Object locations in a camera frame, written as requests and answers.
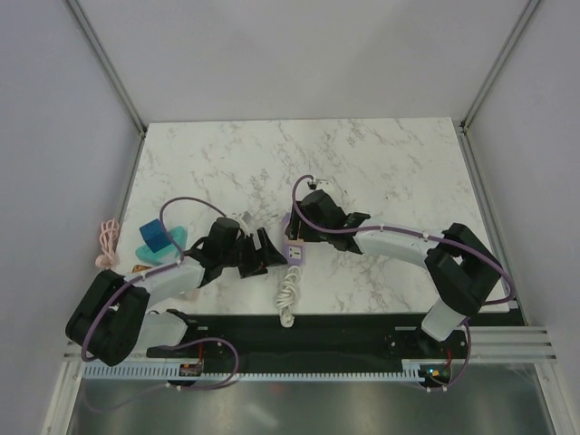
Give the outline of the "blue cube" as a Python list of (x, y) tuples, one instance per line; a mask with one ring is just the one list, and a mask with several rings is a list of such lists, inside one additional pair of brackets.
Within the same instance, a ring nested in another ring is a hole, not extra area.
[(153, 253), (157, 253), (170, 245), (170, 241), (158, 218), (142, 225), (139, 231), (145, 245)]

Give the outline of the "purple power strip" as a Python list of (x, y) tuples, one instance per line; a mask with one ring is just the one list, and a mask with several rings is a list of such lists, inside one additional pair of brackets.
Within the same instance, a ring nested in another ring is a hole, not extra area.
[(302, 266), (305, 261), (305, 246), (302, 248), (285, 244), (285, 229), (290, 223), (290, 214), (286, 213), (282, 219), (283, 255), (290, 266)]

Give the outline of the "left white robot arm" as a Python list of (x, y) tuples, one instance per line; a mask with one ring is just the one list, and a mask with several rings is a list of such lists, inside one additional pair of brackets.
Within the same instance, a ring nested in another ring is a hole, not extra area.
[(219, 217), (208, 235), (181, 258), (132, 275), (101, 271), (73, 312), (65, 334), (81, 346), (88, 360), (109, 366), (132, 353), (165, 346), (189, 356), (198, 349), (199, 336), (188, 328), (187, 315), (175, 309), (155, 314), (154, 305), (208, 285), (226, 268), (247, 278), (286, 263), (263, 228), (247, 235), (234, 219)]

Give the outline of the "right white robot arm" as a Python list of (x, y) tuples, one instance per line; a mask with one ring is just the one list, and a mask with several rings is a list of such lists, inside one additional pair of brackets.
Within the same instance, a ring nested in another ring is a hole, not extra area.
[(452, 331), (480, 311), (501, 277), (500, 263), (463, 224), (454, 223), (434, 235), (382, 225), (367, 213), (345, 213), (321, 189), (293, 203), (285, 235), (427, 270), (438, 300), (423, 318), (414, 342), (429, 357), (443, 351)]

